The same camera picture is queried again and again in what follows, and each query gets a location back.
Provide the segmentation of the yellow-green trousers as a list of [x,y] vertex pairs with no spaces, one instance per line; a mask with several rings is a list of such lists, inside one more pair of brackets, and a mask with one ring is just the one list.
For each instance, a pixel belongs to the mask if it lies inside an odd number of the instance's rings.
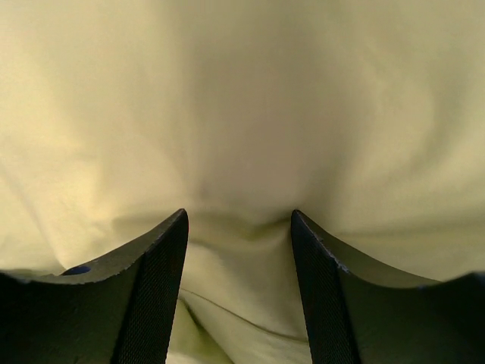
[[3,1],[1,267],[177,209],[170,363],[307,363],[298,209],[394,268],[484,268],[482,1]]

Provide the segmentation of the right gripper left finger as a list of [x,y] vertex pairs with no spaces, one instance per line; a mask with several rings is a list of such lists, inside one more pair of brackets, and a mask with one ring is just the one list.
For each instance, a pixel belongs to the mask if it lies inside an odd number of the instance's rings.
[[61,275],[1,274],[3,363],[163,363],[189,233],[178,210]]

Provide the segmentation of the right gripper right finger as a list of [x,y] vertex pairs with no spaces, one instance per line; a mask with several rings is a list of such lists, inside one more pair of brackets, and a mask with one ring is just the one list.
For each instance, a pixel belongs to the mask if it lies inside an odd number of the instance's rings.
[[291,242],[314,363],[482,363],[484,275],[386,265],[295,210]]

